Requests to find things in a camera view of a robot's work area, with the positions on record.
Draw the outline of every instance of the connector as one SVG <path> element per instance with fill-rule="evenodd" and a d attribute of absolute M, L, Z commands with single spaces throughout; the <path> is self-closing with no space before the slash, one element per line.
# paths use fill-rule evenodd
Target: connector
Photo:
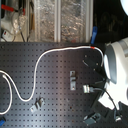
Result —
<path fill-rule="evenodd" d="M 83 85 L 83 90 L 84 90 L 84 93 L 94 92 L 94 88 L 89 87 L 89 85 Z"/>

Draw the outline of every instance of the white cable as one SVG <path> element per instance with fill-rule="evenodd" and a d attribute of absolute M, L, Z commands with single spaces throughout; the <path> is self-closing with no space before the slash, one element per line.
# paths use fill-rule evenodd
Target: white cable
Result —
<path fill-rule="evenodd" d="M 9 80 L 7 79 L 7 77 L 5 75 L 3 75 L 3 78 L 7 81 L 8 86 L 9 86 L 9 90 L 10 90 L 10 103 L 9 103 L 9 106 L 8 106 L 7 110 L 4 111 L 4 112 L 0 112 L 0 115 L 6 114 L 10 110 L 11 104 L 12 104 L 12 89 L 11 89 L 11 84 L 10 84 Z"/>
<path fill-rule="evenodd" d="M 101 56 L 102 56 L 101 66 L 103 66 L 103 53 L 102 53 L 102 51 L 101 51 L 99 48 L 96 48 L 96 47 L 80 46 L 80 47 L 68 47 L 68 48 L 60 48 L 60 49 L 48 50 L 48 51 L 44 52 L 43 54 L 41 54 L 40 57 L 38 58 L 37 62 L 36 62 L 35 70 L 34 70 L 34 85 L 33 85 L 33 90 L 32 90 L 32 94 L 31 94 L 30 98 L 28 98 L 28 99 L 23 99 L 23 98 L 20 96 L 19 91 L 18 91 L 18 89 L 17 89 L 17 87 L 16 87 L 16 84 L 14 83 L 13 79 L 10 77 L 9 74 L 7 74 L 6 72 L 4 72 L 4 71 L 2 71 L 2 70 L 0 70 L 0 73 L 2 73 L 2 74 L 4 74 L 5 76 L 7 76 L 7 77 L 9 78 L 9 80 L 12 82 L 12 84 L 13 84 L 13 86 L 14 86 L 14 88 L 15 88 L 15 90 L 16 90 L 16 92 L 17 92 L 17 95 L 18 95 L 18 97 L 20 98 L 20 100 L 23 101 L 23 102 L 28 102 L 28 101 L 30 101 L 30 100 L 32 99 L 32 97 L 33 97 L 33 95 L 34 95 L 35 86 L 36 86 L 36 71 L 37 71 L 37 66 L 38 66 L 38 64 L 39 64 L 39 62 L 40 62 L 40 60 L 41 60 L 41 58 L 42 58 L 44 55 L 46 55 L 46 54 L 48 54 L 48 53 L 51 53 L 51 52 L 65 51 L 65 50 L 77 50 L 77 49 L 85 49 L 85 48 L 98 50 L 98 51 L 101 53 Z M 10 94 L 10 104 L 11 104 L 11 102 L 12 102 L 12 89 L 11 89 L 11 87 L 10 87 L 10 83 L 9 83 L 9 80 L 7 79 L 7 77 L 4 77 L 4 78 L 7 80 L 8 85 L 9 85 L 9 88 L 10 88 L 10 93 L 11 93 L 11 94 Z M 5 112 L 3 112 L 4 114 L 6 114 L 6 113 L 9 111 L 9 109 L 10 109 L 10 107 L 11 107 L 10 104 L 9 104 L 8 109 L 7 109 Z"/>

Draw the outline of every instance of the black cable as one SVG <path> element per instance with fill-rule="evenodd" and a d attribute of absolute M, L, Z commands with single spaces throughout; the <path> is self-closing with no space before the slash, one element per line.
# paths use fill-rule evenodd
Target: black cable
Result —
<path fill-rule="evenodd" d="M 110 94 L 109 94 L 105 89 L 94 88 L 94 90 L 96 90 L 96 91 L 103 91 L 103 92 L 106 92 L 106 93 L 107 93 L 107 95 L 109 96 L 110 100 L 112 101 L 112 103 L 113 103 L 113 105 L 114 105 L 114 107 L 115 107 L 115 113 L 117 113 L 118 116 L 121 118 L 123 124 L 125 124 L 125 125 L 128 127 L 127 121 L 126 121 L 126 120 L 123 118 L 123 116 L 118 112 L 117 107 L 116 107 L 116 105 L 115 105 L 115 103 L 114 103 L 112 97 L 110 96 Z"/>

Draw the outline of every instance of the wire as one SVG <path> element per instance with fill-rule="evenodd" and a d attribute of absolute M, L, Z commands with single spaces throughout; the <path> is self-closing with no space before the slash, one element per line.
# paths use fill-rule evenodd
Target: wire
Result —
<path fill-rule="evenodd" d="M 51 52 L 59 52 L 59 51 L 65 51 L 65 50 L 77 50 L 77 49 L 85 49 L 85 48 L 98 50 L 98 51 L 101 53 L 101 56 L 102 56 L 101 65 L 103 65 L 103 53 L 102 53 L 102 51 L 101 51 L 99 48 L 91 47 L 91 46 L 80 46 L 80 47 L 68 47 L 68 48 L 52 49 L 52 50 L 48 50 L 48 51 L 44 52 L 43 54 L 41 54 L 40 57 L 38 58 L 37 62 L 36 62 L 36 65 L 35 65 L 33 90 L 32 90 L 31 96 L 30 96 L 28 99 L 23 99 L 23 98 L 20 96 L 19 91 L 18 91 L 18 89 L 17 89 L 17 87 L 16 87 L 16 84 L 15 84 L 15 82 L 13 81 L 13 79 L 11 78 L 11 76 L 10 76 L 8 73 L 6 73 L 6 72 L 0 70 L 0 73 L 4 74 L 4 75 L 6 76 L 6 77 L 4 77 L 4 78 L 5 78 L 6 81 L 8 82 L 8 85 L 9 85 L 9 88 L 10 88 L 10 97 L 12 98 L 12 90 L 11 90 L 11 86 L 10 86 L 9 80 L 12 82 L 12 84 L 13 84 L 15 90 L 16 90 L 16 93 L 17 93 L 17 95 L 18 95 L 18 97 L 19 97 L 19 99 L 20 99 L 21 101 L 23 101 L 23 102 L 28 102 L 28 101 L 30 101 L 30 100 L 32 99 L 32 97 L 33 97 L 33 95 L 34 95 L 34 92 L 35 92 L 35 87 L 36 87 L 36 71 L 37 71 L 37 67 L 38 67 L 38 64 L 39 64 L 41 58 L 42 58 L 44 55 L 46 55 L 46 54 L 48 54 L 48 53 L 51 53 Z"/>
<path fill-rule="evenodd" d="M 109 96 L 110 100 L 112 101 L 114 107 L 115 107 L 115 111 L 114 111 L 114 116 L 116 115 L 116 113 L 118 114 L 118 116 L 121 118 L 123 124 L 125 124 L 126 126 L 128 126 L 128 123 L 126 122 L 126 120 L 123 118 L 123 116 L 118 112 L 117 110 L 117 107 L 112 99 L 112 97 L 110 96 L 110 94 L 105 90 L 105 89 L 101 89 L 101 88 L 94 88 L 94 90 L 97 90 L 97 91 L 103 91 L 103 92 L 106 92 L 107 95 Z"/>
<path fill-rule="evenodd" d="M 4 111 L 4 112 L 0 112 L 0 115 L 6 114 L 10 110 L 11 104 L 12 104 L 12 89 L 11 89 L 11 84 L 10 84 L 9 80 L 7 79 L 7 77 L 5 75 L 3 75 L 3 78 L 7 81 L 8 86 L 9 86 L 9 90 L 10 90 L 10 103 L 9 103 L 9 106 L 8 106 L 7 110 Z"/>

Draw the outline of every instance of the white device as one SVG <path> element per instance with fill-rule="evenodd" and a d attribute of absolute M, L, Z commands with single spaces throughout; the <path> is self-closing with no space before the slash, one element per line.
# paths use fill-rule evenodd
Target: white device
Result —
<path fill-rule="evenodd" d="M 117 109 L 119 102 L 128 106 L 128 38 L 107 46 L 104 67 L 109 79 L 104 88 L 111 95 Z M 114 109 L 106 93 L 98 101 L 105 107 Z"/>

